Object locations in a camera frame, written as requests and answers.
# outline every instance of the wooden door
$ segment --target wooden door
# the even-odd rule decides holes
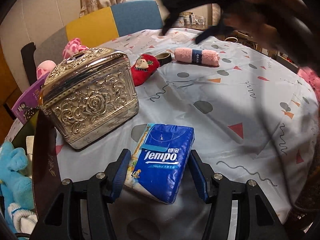
[[[0,144],[3,143],[14,121],[11,108],[20,95],[21,91],[4,60],[0,43]]]

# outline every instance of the grey dot pattern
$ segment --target grey dot pattern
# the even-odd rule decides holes
[[[180,77],[180,78],[186,78],[186,77],[188,77],[190,75],[187,72],[180,72],[180,73],[177,74],[177,76]]]
[[[228,76],[229,75],[229,73],[225,70],[218,70],[217,73],[221,76]]]
[[[131,138],[134,141],[138,142],[146,127],[147,127],[146,123],[134,126],[131,130]]]
[[[257,67],[255,65],[249,64],[249,67],[257,69]]]
[[[310,104],[309,101],[305,97],[302,97],[302,98],[307,104]]]
[[[291,108],[288,106],[287,103],[285,102],[281,102],[280,103],[280,106],[286,111],[286,112],[290,112],[291,111]]]
[[[213,110],[212,105],[207,101],[196,101],[193,104],[201,113],[207,114]]]
[[[227,58],[223,58],[222,61],[227,62],[227,63],[231,63],[231,60],[227,59]]]
[[[145,218],[137,218],[127,225],[127,235],[130,240],[159,240],[160,230]]]

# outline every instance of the patterned tablecloth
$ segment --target patterned tablecloth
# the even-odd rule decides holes
[[[200,31],[144,30],[107,42],[102,47],[124,51],[133,65],[139,55],[157,55],[175,48],[211,49],[220,67],[172,61],[136,87],[139,113],[81,152],[57,136],[61,179],[88,179],[115,161],[123,148],[133,151],[146,123],[191,126],[196,149],[215,172],[230,180],[256,180],[280,220],[290,205],[274,149],[260,125],[256,102],[281,150],[293,199],[307,177],[318,133],[318,103],[311,87],[271,58],[243,45],[211,37],[194,44]],[[229,239],[235,234],[236,203]],[[188,168],[173,205],[157,203],[124,188],[109,206],[116,235],[122,239],[201,239],[210,205],[198,197]]]

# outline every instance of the tempo tissue pack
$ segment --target tempo tissue pack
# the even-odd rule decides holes
[[[172,204],[193,141],[192,127],[148,123],[131,156],[124,184],[155,200]]]

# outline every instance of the black gripper frame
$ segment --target black gripper frame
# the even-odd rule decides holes
[[[116,240],[107,203],[113,203],[119,197],[130,158],[130,151],[123,149],[118,160],[110,163],[104,172],[79,182],[64,179],[30,240],[84,240],[81,199],[87,200],[91,239]]]
[[[215,173],[192,150],[188,166],[199,197],[211,203],[202,240],[227,240],[232,200],[238,201],[235,240],[288,240],[287,234],[267,197],[254,180],[245,184]]]

